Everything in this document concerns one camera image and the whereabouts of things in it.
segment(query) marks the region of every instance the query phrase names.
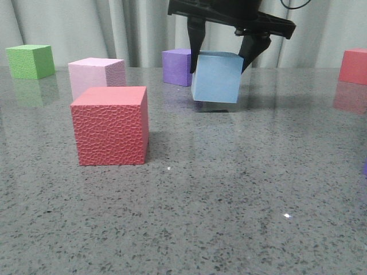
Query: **speckled gray table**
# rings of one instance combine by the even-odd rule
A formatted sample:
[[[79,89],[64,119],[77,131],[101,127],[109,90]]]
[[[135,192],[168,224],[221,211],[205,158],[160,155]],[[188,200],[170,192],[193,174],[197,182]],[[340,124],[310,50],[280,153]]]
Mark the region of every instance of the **speckled gray table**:
[[[79,167],[66,69],[1,68],[0,274],[367,274],[367,89],[337,77],[250,69],[214,104],[130,68],[147,163]]]

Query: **gray curtain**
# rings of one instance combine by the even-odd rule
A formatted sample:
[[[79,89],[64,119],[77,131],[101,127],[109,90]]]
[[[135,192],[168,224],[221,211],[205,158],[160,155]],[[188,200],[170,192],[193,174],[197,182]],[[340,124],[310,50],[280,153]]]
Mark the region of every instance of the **gray curtain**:
[[[167,6],[168,0],[0,0],[0,65],[7,65],[6,47],[40,44],[52,46],[57,66],[86,57],[161,66],[163,50],[189,48],[186,18],[166,15]],[[278,0],[263,0],[260,10],[297,28],[290,40],[271,36],[253,66],[337,68],[344,50],[367,48],[366,0],[312,0],[291,11]],[[202,49],[237,53],[242,38],[233,32],[207,23]]]

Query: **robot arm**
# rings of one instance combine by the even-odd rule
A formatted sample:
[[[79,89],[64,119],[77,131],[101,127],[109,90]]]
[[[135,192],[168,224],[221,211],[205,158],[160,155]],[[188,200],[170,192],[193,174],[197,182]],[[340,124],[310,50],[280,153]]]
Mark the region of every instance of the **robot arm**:
[[[196,63],[205,38],[205,22],[234,26],[235,35],[243,36],[239,56],[244,58],[242,72],[270,43],[270,35],[290,39],[296,25],[286,19],[259,12],[262,0],[170,0],[168,15],[178,14],[188,18],[191,47],[190,72]]]

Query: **green cube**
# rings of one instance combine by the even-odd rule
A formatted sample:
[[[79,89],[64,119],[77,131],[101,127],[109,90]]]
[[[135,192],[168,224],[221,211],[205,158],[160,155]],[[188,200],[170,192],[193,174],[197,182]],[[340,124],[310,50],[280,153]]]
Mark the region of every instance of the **green cube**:
[[[22,45],[6,48],[11,76],[39,79],[55,73],[51,46]]]

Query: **light blue cube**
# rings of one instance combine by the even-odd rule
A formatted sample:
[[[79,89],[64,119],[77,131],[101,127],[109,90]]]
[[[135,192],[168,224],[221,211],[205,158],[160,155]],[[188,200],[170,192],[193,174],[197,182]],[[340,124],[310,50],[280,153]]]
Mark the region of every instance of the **light blue cube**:
[[[236,103],[242,64],[234,53],[200,51],[191,87],[194,100]]]

